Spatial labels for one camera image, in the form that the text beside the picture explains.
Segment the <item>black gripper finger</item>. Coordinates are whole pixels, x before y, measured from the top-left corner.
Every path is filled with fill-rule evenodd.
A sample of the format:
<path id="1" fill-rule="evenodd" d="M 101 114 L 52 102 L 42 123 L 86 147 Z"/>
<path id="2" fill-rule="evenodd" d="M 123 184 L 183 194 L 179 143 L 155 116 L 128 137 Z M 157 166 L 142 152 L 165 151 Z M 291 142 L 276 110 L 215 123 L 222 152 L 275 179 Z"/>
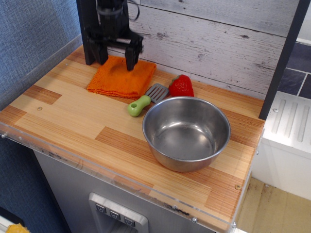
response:
<path id="1" fill-rule="evenodd" d="M 107 47 L 101 43 L 90 43 L 90 46 L 96 61 L 103 65 L 108 60 Z"/>
<path id="2" fill-rule="evenodd" d="M 127 70 L 131 71 L 134 69 L 138 62 L 139 55 L 143 52 L 142 40 L 131 41 L 125 49 L 125 58 Z"/>

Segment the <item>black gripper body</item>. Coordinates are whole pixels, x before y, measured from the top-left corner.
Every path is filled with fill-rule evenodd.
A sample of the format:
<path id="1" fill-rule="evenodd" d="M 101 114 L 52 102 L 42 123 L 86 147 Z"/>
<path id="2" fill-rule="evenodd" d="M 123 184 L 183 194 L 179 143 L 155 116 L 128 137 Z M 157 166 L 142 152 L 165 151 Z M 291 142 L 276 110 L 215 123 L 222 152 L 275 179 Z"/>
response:
<path id="1" fill-rule="evenodd" d="M 131 31 L 126 0 L 97 0 L 99 26 L 92 33 L 95 42 L 103 45 L 127 48 L 131 41 L 143 40 L 143 36 Z"/>

